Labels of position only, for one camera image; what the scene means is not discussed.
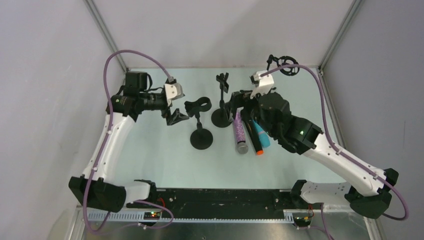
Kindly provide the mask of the black ring clip stand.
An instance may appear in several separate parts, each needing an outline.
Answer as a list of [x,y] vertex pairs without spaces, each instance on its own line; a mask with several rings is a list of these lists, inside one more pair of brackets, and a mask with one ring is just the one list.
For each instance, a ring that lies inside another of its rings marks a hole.
[[206,150],[213,143],[213,134],[203,128],[200,120],[200,113],[208,112],[212,108],[211,100],[206,97],[200,97],[196,101],[185,101],[184,107],[187,115],[196,118],[196,130],[190,135],[190,144],[197,150]]

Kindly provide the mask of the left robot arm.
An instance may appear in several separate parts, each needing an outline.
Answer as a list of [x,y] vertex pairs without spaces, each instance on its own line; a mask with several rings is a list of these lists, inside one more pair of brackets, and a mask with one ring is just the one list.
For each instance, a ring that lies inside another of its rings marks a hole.
[[128,71],[124,84],[111,96],[96,149],[81,176],[70,178],[68,187],[81,205],[117,213],[126,204],[146,200],[153,187],[147,180],[118,185],[116,166],[125,141],[144,111],[160,111],[168,126],[187,120],[179,108],[171,112],[172,102],[184,97],[176,79],[167,79],[162,87],[152,88],[147,72]]

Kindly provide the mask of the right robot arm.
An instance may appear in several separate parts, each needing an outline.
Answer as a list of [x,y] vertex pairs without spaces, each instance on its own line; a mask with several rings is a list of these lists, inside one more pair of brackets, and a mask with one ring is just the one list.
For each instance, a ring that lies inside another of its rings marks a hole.
[[289,102],[278,93],[251,98],[249,91],[236,91],[224,108],[232,118],[241,109],[243,117],[258,123],[286,151],[315,160],[344,179],[342,183],[297,180],[290,192],[297,207],[321,203],[349,206],[369,219],[379,218],[389,208],[390,188],[379,178],[395,185],[398,172],[373,167],[337,145],[319,126],[293,115]]

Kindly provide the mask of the black fork clip stand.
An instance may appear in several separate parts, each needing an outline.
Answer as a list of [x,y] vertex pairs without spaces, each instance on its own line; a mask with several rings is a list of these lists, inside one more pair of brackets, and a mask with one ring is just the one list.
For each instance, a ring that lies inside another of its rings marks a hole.
[[216,109],[211,115],[211,121],[214,126],[218,128],[226,128],[231,122],[229,120],[227,111],[225,109],[224,93],[228,93],[229,84],[228,84],[229,73],[220,73],[216,76],[216,81],[219,82],[220,88],[220,100],[219,108]]

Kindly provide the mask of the purple glitter microphone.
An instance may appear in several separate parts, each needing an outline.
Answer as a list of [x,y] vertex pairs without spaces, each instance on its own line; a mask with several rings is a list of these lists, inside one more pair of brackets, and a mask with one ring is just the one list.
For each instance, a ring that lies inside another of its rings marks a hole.
[[249,151],[249,147],[246,143],[245,131],[239,110],[236,112],[232,125],[234,129],[236,150],[239,154],[244,155]]

